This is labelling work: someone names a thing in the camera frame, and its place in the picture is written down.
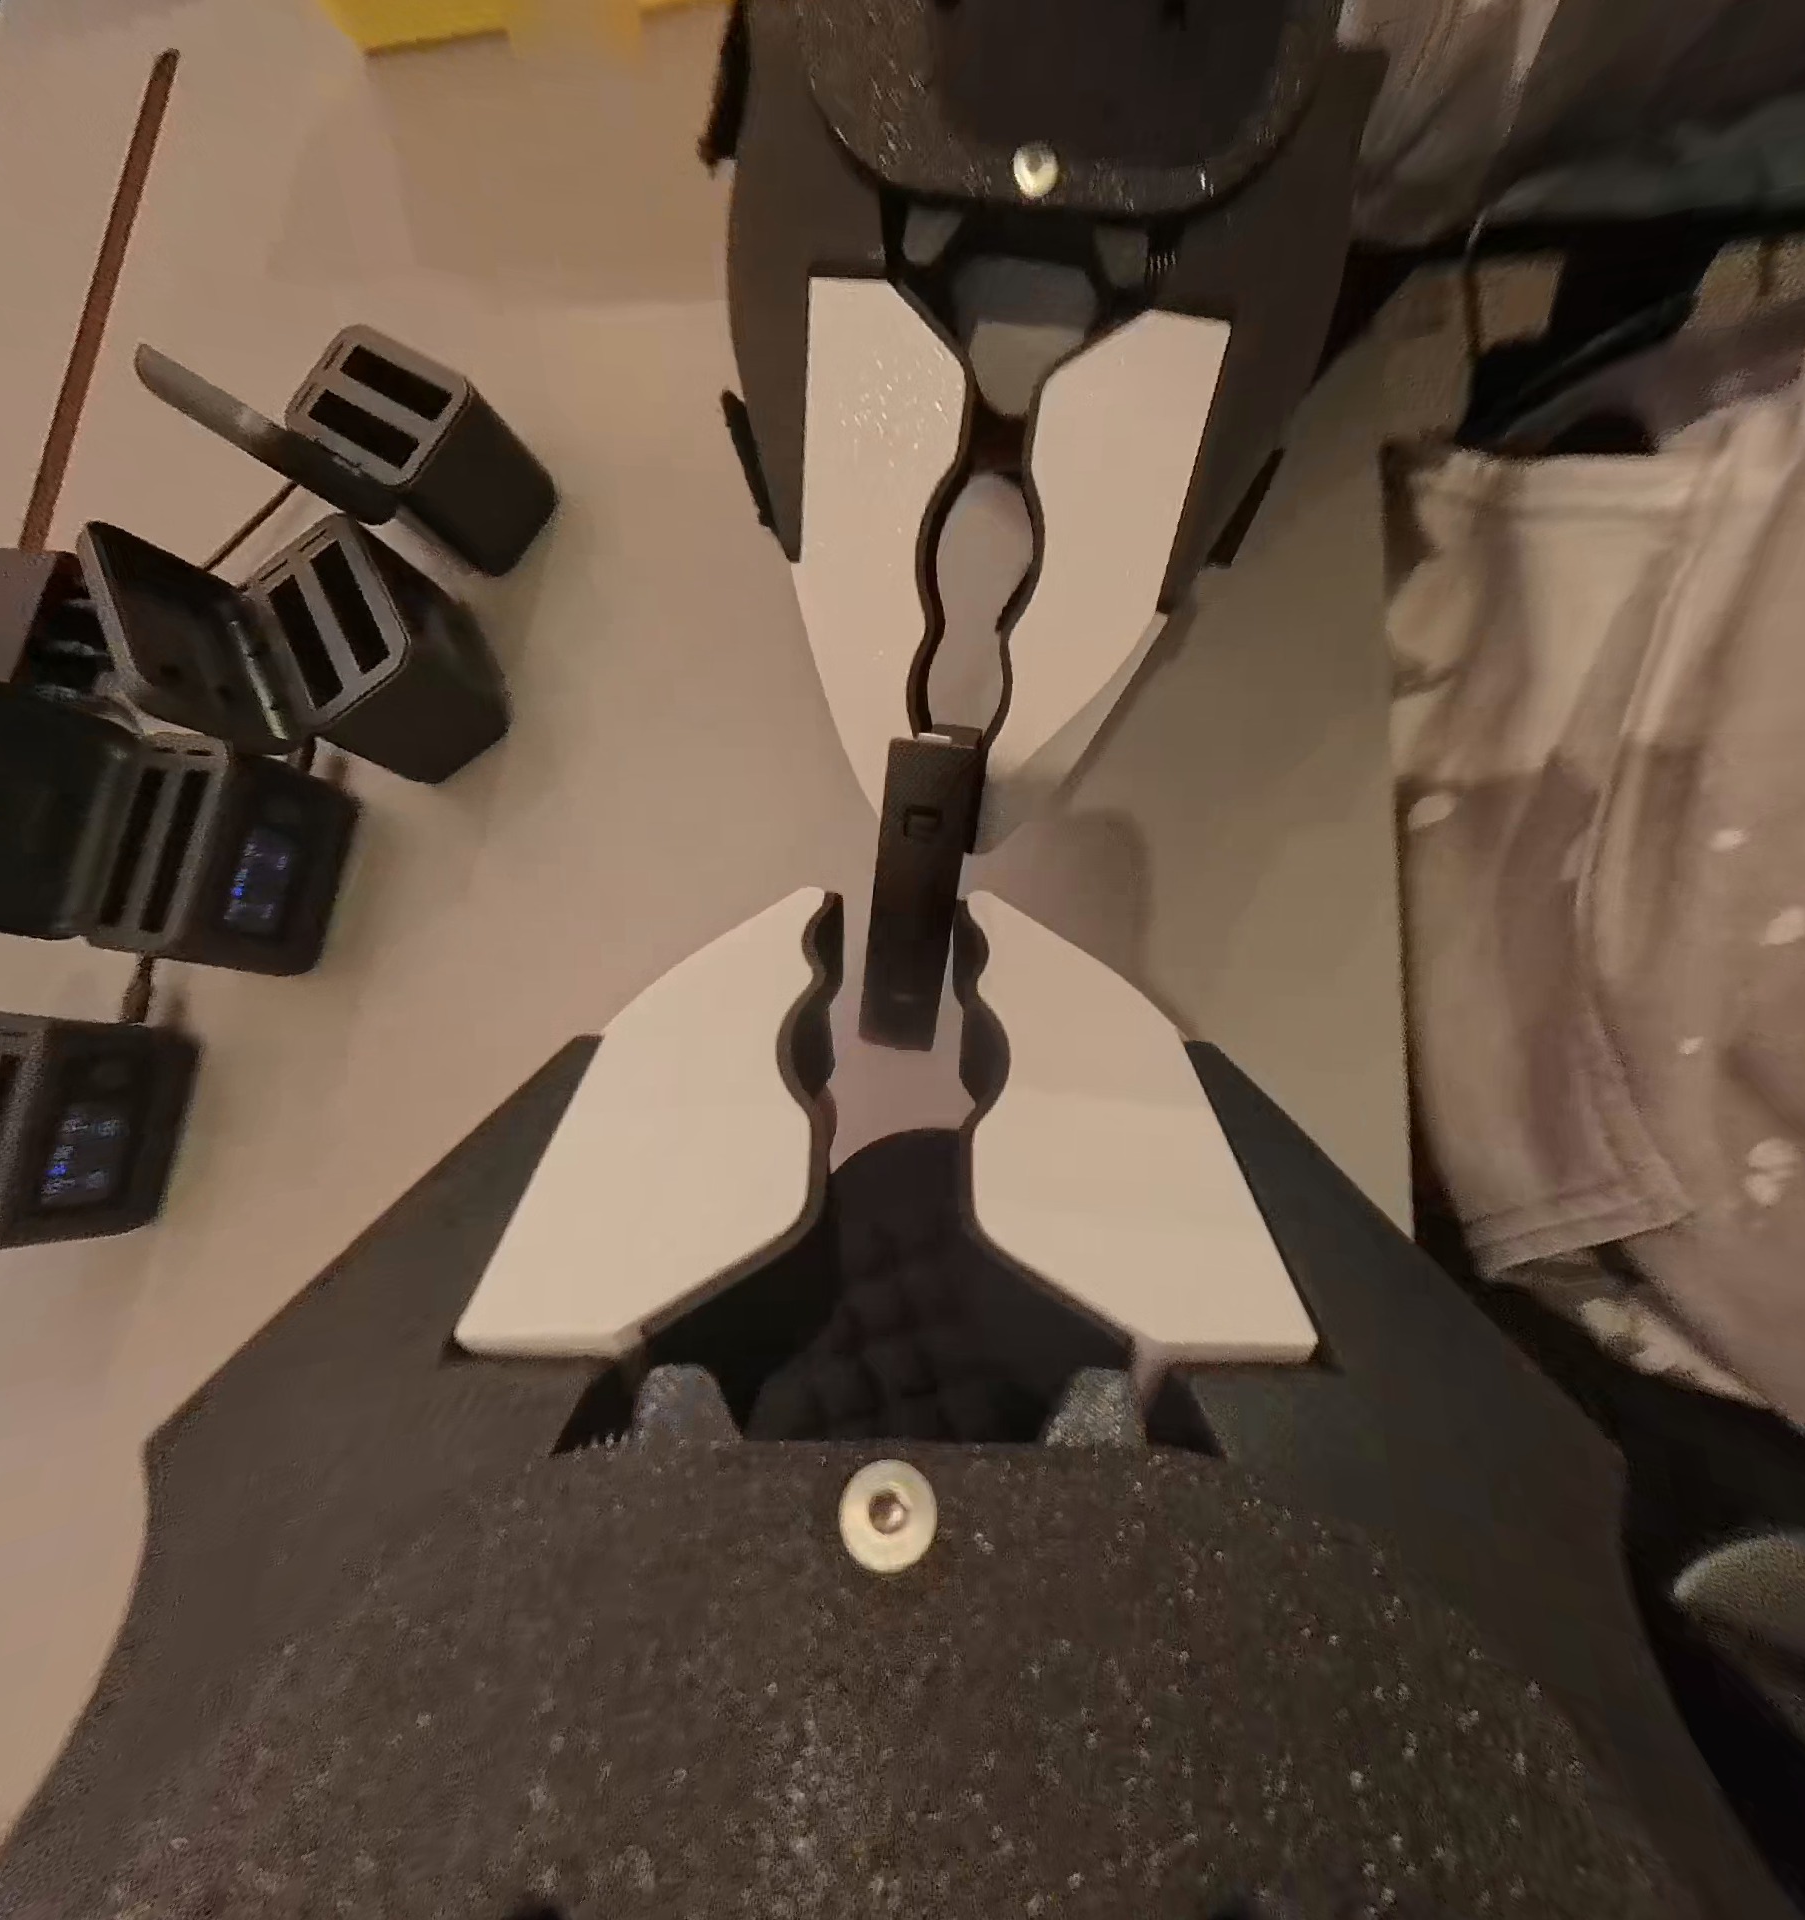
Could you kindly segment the dark rounded object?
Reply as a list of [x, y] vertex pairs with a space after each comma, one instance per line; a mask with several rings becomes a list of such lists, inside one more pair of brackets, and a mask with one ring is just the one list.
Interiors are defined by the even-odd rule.
[[781, 1360], [741, 1424], [750, 1443], [1032, 1445], [1059, 1389], [987, 1329], [1009, 1276], [963, 1233], [959, 1136], [867, 1145], [829, 1183], [829, 1315]]

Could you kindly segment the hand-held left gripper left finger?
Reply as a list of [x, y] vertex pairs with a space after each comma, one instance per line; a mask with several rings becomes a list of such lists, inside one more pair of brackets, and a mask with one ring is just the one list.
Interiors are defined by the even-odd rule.
[[621, 1359], [819, 1218], [843, 899], [802, 887], [611, 1020], [453, 1329], [476, 1359]]

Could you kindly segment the yellow plastic bin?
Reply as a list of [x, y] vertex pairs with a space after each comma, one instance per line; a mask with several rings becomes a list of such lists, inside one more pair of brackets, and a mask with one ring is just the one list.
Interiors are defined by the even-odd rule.
[[366, 56], [420, 53], [483, 39], [527, 46], [597, 40], [631, 51], [639, 45], [650, 19], [725, 9], [722, 2], [316, 2], [314, 6]]

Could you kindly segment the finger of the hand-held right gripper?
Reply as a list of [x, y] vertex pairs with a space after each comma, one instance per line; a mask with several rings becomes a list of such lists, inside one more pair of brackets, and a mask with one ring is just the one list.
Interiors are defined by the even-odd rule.
[[1065, 358], [1032, 406], [1036, 553], [1006, 634], [976, 851], [1046, 815], [1166, 624], [1160, 609], [1233, 327], [1150, 308]]
[[885, 278], [809, 289], [802, 501], [793, 583], [829, 715], [861, 788], [917, 728], [941, 639], [933, 554], [970, 429], [967, 367]]

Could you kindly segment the black battery charger case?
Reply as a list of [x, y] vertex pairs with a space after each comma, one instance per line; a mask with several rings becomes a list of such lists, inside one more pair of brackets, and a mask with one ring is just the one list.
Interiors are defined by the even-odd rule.
[[195, 1064], [154, 1025], [0, 1012], [0, 1252], [149, 1225]]
[[308, 974], [357, 818], [284, 760], [0, 685], [0, 936]]
[[366, 526], [404, 521], [485, 579], [512, 573], [557, 506], [545, 466], [479, 389], [368, 324], [338, 331], [271, 421], [139, 345], [146, 392]]
[[243, 585], [106, 522], [80, 530], [76, 559], [116, 683], [161, 725], [252, 757], [316, 741], [430, 786], [507, 730], [474, 614], [341, 515]]

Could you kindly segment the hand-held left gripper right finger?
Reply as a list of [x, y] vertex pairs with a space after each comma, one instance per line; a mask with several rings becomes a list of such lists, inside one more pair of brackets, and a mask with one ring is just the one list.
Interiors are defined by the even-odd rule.
[[993, 894], [963, 903], [970, 1212], [1134, 1367], [1304, 1367], [1318, 1333], [1181, 1031]]

